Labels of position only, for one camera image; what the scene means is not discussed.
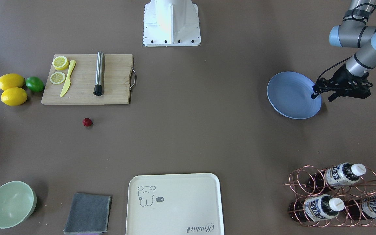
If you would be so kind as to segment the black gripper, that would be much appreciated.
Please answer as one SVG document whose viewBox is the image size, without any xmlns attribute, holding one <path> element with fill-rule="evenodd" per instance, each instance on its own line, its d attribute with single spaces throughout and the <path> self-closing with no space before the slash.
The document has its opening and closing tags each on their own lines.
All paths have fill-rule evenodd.
<svg viewBox="0 0 376 235">
<path fill-rule="evenodd" d="M 368 76 L 368 72 L 364 73 L 363 76 L 355 76 L 343 65 L 333 74 L 331 79 L 321 78 L 321 82 L 316 82 L 312 86 L 313 94 L 311 98 L 315 99 L 322 93 L 333 91 L 328 97 L 329 102 L 339 97 L 365 99 L 371 95 L 370 88 L 373 86 L 368 81 Z"/>
</svg>

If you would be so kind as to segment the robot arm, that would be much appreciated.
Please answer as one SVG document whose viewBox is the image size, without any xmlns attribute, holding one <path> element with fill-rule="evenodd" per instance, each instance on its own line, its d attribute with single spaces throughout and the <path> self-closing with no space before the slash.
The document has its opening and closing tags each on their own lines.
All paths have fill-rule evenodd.
<svg viewBox="0 0 376 235">
<path fill-rule="evenodd" d="M 367 21 L 375 10 L 374 0 L 351 1 L 342 24 L 330 31 L 329 43 L 337 47 L 358 48 L 358 51 L 338 63 L 340 68 L 332 78 L 318 77 L 312 86 L 312 99 L 326 92 L 333 92 L 328 98 L 330 102 L 338 97 L 364 99 L 371 95 L 372 83 L 367 77 L 376 67 L 376 26 L 367 26 Z"/>
</svg>

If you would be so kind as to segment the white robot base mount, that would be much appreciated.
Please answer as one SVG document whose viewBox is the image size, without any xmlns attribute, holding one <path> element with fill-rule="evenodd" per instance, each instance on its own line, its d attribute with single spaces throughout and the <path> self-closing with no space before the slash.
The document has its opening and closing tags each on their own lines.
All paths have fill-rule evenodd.
<svg viewBox="0 0 376 235">
<path fill-rule="evenodd" d="M 198 6 L 191 0 L 151 0 L 144 6 L 143 23 L 145 47 L 201 44 Z"/>
</svg>

